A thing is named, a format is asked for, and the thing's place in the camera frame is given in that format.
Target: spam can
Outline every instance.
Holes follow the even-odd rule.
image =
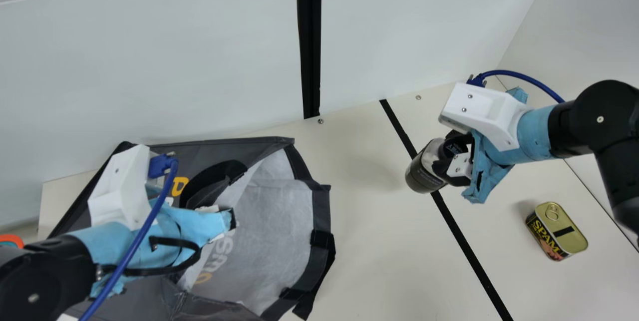
[[[588,248],[582,232],[557,203],[537,206],[526,225],[552,260],[561,261]]]

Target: orange object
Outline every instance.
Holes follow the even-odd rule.
[[[16,235],[0,235],[0,245],[2,244],[13,244],[16,248],[24,248],[24,242]]]

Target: gray bag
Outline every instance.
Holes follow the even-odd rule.
[[[92,320],[276,321],[294,308],[308,318],[335,258],[328,185],[311,178],[294,140],[223,139],[152,146],[180,161],[174,207],[215,202],[235,210],[237,227],[204,246],[182,274],[145,278],[108,299]],[[116,152],[134,144],[122,143]],[[89,182],[50,237],[90,226]],[[66,314],[82,315],[90,303]]]

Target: black wall seam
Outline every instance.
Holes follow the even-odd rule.
[[[381,107],[386,112],[388,120],[390,120],[393,128],[395,128],[395,132],[397,132],[399,139],[401,139],[402,143],[404,144],[404,148],[406,148],[406,151],[410,155],[411,159],[415,158],[417,156],[417,150],[415,150],[415,146],[413,146],[413,143],[411,143],[408,134],[406,134],[404,128],[402,128],[401,126],[401,123],[399,123],[399,119],[397,119],[397,116],[395,116],[395,112],[393,112],[390,104],[386,99],[380,100],[379,103],[381,103]],[[486,294],[488,294],[488,298],[493,303],[493,306],[497,310],[497,313],[502,317],[503,321],[512,321],[513,317],[511,317],[508,309],[506,309],[506,305],[504,305],[504,302],[499,297],[499,294],[497,294],[495,287],[493,287],[493,283],[490,282],[490,279],[488,278],[488,275],[486,275],[484,268],[479,263],[479,260],[477,259],[472,248],[470,248],[466,237],[464,237],[464,234],[461,232],[461,229],[450,213],[450,210],[446,206],[446,203],[443,201],[440,192],[431,192],[431,196],[433,197],[435,205],[437,205],[437,208],[440,210],[441,216],[448,225],[450,232],[452,232],[452,235],[455,237],[455,240],[459,244],[461,251],[463,251],[466,259],[470,263],[470,267],[472,267],[473,271],[475,271],[475,275],[479,279],[481,285],[484,287]]]
[[[321,0],[297,0],[304,118],[320,114]]]

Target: blue cable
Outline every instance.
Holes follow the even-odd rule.
[[[483,87],[484,86],[484,84],[483,84],[484,79],[486,77],[490,77],[490,76],[493,76],[493,75],[507,75],[509,77],[520,78],[521,80],[527,81],[530,84],[533,84],[534,86],[538,87],[539,89],[545,91],[546,94],[549,94],[550,97],[555,99],[556,102],[558,102],[558,103],[565,102],[564,99],[561,98],[561,96],[559,96],[552,89],[550,89],[549,87],[544,85],[544,83],[540,82],[539,80],[536,80],[535,78],[531,78],[531,77],[529,77],[527,75],[524,75],[522,73],[518,73],[517,71],[509,71],[509,70],[491,70],[491,71],[487,71],[486,73],[481,73],[481,74],[477,75],[472,80],[469,80],[466,84],[471,84],[471,85]]]
[[[171,189],[171,186],[173,185],[173,179],[178,173],[178,160],[167,158],[167,162],[169,162],[169,165],[167,166],[170,166],[171,171],[169,171],[169,175],[167,176],[166,180],[164,180],[164,187],[162,187],[160,196],[158,196],[157,201],[155,201],[155,205],[153,205],[153,209],[151,209],[151,213],[146,218],[146,221],[144,221],[144,225],[142,225],[142,228],[140,228],[137,235],[135,235],[135,239],[133,240],[128,250],[126,250],[126,254],[120,260],[118,266],[116,267],[116,270],[113,272],[113,274],[109,278],[107,284],[104,285],[104,288],[102,289],[100,294],[98,294],[98,297],[95,298],[95,301],[93,301],[93,303],[89,306],[89,308],[87,308],[87,310],[84,312],[84,314],[82,315],[82,317],[80,317],[78,321],[89,321],[91,316],[93,316],[96,310],[98,310],[98,307],[100,307],[100,305],[102,305],[102,303],[108,298],[110,292],[112,291],[113,287],[118,282],[120,276],[122,276],[122,273],[124,273],[126,266],[128,266],[128,263],[131,262],[133,255],[135,255],[135,251],[137,251],[137,248],[139,248],[140,245],[142,244],[144,237],[146,237],[146,233],[149,232],[149,229],[151,228],[151,225],[153,224],[153,220],[155,220],[155,217],[160,212],[160,209],[162,209],[162,205],[164,205],[164,200],[169,194],[169,189]]]

